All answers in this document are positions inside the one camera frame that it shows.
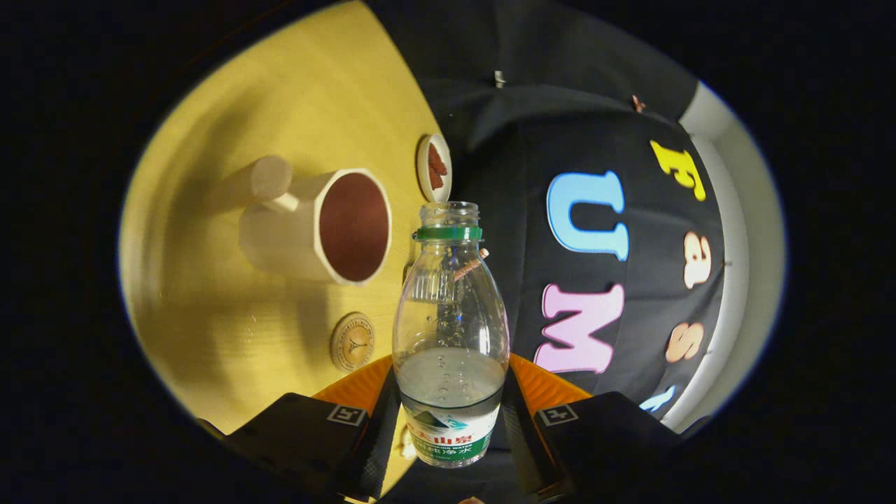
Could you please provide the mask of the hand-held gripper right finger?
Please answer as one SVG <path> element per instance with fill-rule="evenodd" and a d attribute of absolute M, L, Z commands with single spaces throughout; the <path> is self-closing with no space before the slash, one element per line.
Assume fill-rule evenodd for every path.
<path fill-rule="evenodd" d="M 681 443 L 623 393 L 590 395 L 514 354 L 501 412 L 524 490 L 539 501 L 626 498 Z"/>

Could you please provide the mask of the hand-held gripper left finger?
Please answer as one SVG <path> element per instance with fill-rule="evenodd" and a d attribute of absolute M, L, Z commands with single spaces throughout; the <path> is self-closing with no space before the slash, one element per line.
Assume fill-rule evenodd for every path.
<path fill-rule="evenodd" d="M 324 502 L 383 492 L 400 406 L 391 357 L 306 396 L 285 393 L 225 445 Z"/>

